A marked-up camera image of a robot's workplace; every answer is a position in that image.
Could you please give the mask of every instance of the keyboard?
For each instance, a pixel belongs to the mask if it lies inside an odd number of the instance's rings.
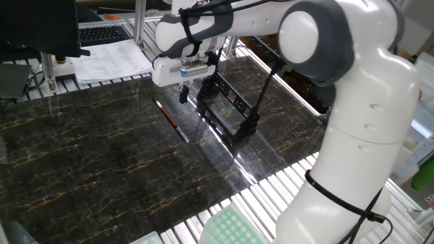
[[[80,29],[80,44],[82,47],[115,43],[131,39],[122,26],[103,26]]]

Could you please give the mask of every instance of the wall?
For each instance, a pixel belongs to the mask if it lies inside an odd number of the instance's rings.
[[[434,1],[413,0],[404,14],[406,29],[399,49],[415,54],[434,31]]]
[[[406,10],[406,16],[425,29],[434,31],[433,0],[413,0]]]
[[[415,54],[425,43],[432,31],[424,28],[406,16],[406,29],[398,48]]]

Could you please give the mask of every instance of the black marble tabletop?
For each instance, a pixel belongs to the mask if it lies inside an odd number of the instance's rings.
[[[250,58],[223,62],[220,72],[251,104],[267,77]],[[233,155],[195,110],[199,88],[191,84],[190,102],[180,104],[175,86],[139,79],[1,107],[0,220],[18,221],[40,244],[127,244],[319,150],[323,126],[273,80],[258,131]],[[221,96],[210,102],[239,125]]]

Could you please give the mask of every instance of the pen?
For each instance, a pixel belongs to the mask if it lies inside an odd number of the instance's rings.
[[[181,128],[176,125],[175,121],[169,116],[169,114],[164,110],[163,106],[157,99],[152,98],[152,101],[160,108],[161,112],[164,114],[165,118],[172,124],[172,126],[176,129],[176,131],[184,138],[186,143],[189,143],[189,139],[185,136],[184,132],[182,132]]]

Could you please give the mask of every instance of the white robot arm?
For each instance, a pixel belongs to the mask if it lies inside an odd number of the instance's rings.
[[[393,0],[214,0],[191,9],[184,19],[164,16],[157,26],[157,44],[166,56],[155,60],[157,85],[211,75],[215,66],[207,64],[206,53],[220,49],[225,36],[279,33],[288,64],[318,85],[336,86],[321,153],[309,174],[315,182],[304,183],[279,216],[274,243],[345,243],[361,216],[325,196],[317,184],[359,209],[367,209],[378,195],[372,211],[387,215],[390,194],[379,191],[419,95],[414,67],[389,52],[403,31]],[[354,241],[377,225],[364,220]]]

